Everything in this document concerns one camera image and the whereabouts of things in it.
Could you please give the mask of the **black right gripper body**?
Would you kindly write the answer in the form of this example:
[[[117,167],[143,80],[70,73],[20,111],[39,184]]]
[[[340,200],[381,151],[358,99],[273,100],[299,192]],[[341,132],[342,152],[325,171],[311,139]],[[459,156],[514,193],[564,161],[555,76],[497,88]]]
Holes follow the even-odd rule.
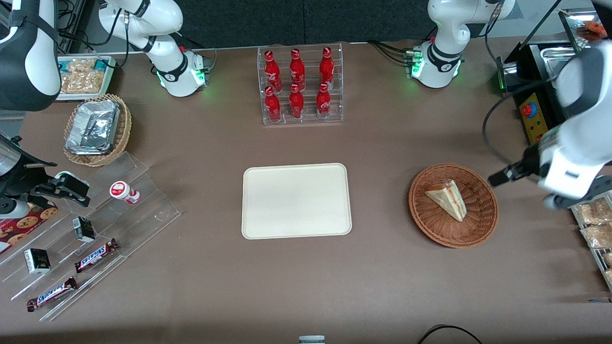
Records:
[[[30,201],[33,197],[52,196],[52,178],[46,174],[46,166],[54,166],[54,163],[2,160],[1,200]]]

